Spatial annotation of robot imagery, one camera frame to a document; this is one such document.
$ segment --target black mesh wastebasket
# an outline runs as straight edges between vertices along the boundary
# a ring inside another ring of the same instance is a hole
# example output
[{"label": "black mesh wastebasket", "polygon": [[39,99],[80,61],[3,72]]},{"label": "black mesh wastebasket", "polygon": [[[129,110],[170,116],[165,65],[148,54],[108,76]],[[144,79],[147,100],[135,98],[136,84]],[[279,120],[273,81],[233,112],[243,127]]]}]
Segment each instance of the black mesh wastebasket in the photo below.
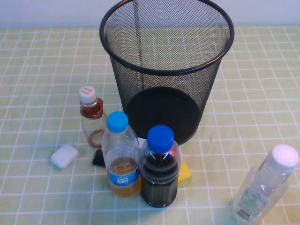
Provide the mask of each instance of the black mesh wastebasket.
[{"label": "black mesh wastebasket", "polygon": [[209,0],[124,0],[99,33],[138,137],[157,124],[169,126],[179,144],[192,137],[233,43],[226,12]]}]

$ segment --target orange liquid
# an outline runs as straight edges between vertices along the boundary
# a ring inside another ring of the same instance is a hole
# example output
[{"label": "orange liquid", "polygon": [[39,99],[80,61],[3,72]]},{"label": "orange liquid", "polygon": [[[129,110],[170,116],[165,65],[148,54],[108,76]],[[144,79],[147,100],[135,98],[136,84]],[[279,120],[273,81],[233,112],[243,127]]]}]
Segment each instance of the orange liquid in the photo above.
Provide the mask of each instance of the orange liquid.
[{"label": "orange liquid", "polygon": [[[110,167],[112,168],[112,173],[117,175],[124,175],[133,172],[137,167],[137,162],[129,157],[118,158],[112,161]],[[112,191],[115,195],[126,198],[135,195],[141,189],[141,178],[138,179],[131,185],[128,186],[118,186],[113,184],[109,180]]]}]

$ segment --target plastic bottle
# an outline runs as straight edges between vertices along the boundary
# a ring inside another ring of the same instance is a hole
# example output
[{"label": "plastic bottle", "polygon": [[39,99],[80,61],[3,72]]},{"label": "plastic bottle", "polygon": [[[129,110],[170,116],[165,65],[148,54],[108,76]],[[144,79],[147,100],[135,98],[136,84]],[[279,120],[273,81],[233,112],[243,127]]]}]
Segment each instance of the plastic bottle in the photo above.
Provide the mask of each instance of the plastic bottle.
[{"label": "plastic bottle", "polygon": [[287,190],[287,178],[298,163],[299,155],[293,147],[275,146],[260,167],[250,170],[233,200],[233,213],[248,224],[259,224]]},{"label": "plastic bottle", "polygon": [[102,147],[112,191],[121,197],[136,194],[141,187],[139,143],[125,113],[113,112],[108,116]]},{"label": "plastic bottle", "polygon": [[103,111],[103,100],[97,97],[92,86],[79,90],[81,126],[87,142],[96,150],[102,149],[102,137],[107,128],[107,115]]},{"label": "plastic bottle", "polygon": [[165,125],[154,126],[140,154],[142,196],[146,203],[162,208],[175,200],[179,169],[180,153],[173,131]]}]

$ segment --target bottle label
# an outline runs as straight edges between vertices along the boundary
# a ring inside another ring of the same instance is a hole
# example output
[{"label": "bottle label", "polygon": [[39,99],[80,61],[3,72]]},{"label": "bottle label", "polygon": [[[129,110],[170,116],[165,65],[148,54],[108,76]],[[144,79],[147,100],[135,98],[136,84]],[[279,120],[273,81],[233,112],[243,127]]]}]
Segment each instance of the bottle label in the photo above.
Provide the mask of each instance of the bottle label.
[{"label": "bottle label", "polygon": [[270,204],[270,200],[265,195],[247,186],[240,198],[236,213],[244,220],[253,222]]},{"label": "bottle label", "polygon": [[140,170],[139,167],[137,167],[134,171],[125,175],[114,174],[109,171],[107,171],[107,173],[108,178],[113,184],[117,186],[129,186],[139,178]]}]

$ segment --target wastebasket rim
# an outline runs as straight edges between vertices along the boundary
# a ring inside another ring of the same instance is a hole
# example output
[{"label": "wastebasket rim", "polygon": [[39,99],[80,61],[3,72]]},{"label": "wastebasket rim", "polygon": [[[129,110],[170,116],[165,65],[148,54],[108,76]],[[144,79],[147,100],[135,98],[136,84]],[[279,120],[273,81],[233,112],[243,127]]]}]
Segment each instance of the wastebasket rim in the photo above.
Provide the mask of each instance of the wastebasket rim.
[{"label": "wastebasket rim", "polygon": [[122,7],[123,5],[134,1],[134,0],[123,0],[119,3],[117,3],[116,5],[114,5],[110,10],[107,11],[107,13],[104,15],[101,24],[100,24],[100,28],[99,28],[99,36],[100,36],[100,40],[102,43],[102,46],[104,47],[104,49],[106,50],[106,52],[109,54],[110,57],[112,57],[114,60],[116,60],[118,63],[122,64],[123,66],[130,68],[132,70],[135,70],[137,72],[141,72],[144,74],[150,74],[150,75],[158,75],[158,76],[174,76],[174,75],[184,75],[184,74],[190,74],[190,73],[194,73],[197,72],[199,70],[202,70],[206,67],[209,67],[210,65],[214,64],[215,62],[221,60],[223,58],[223,56],[229,51],[229,49],[231,48],[232,44],[233,44],[233,40],[234,40],[234,27],[233,27],[233,23],[232,20],[230,19],[229,15],[217,4],[215,4],[214,2],[210,1],[210,0],[197,0],[200,2],[203,2],[209,6],[211,6],[212,8],[214,8],[215,10],[217,10],[227,21],[227,24],[229,26],[229,40],[227,41],[224,50],[219,53],[216,57],[212,58],[211,60],[200,64],[199,66],[195,66],[195,67],[190,67],[190,68],[186,68],[186,69],[178,69],[178,70],[157,70],[157,69],[149,69],[149,68],[144,68],[138,65],[135,65],[133,63],[130,63],[126,60],[124,60],[123,58],[121,58],[120,56],[118,56],[116,53],[114,53],[109,45],[108,42],[105,39],[104,36],[104,28],[105,28],[105,24],[107,22],[107,20],[109,19],[109,17],[120,7]]}]

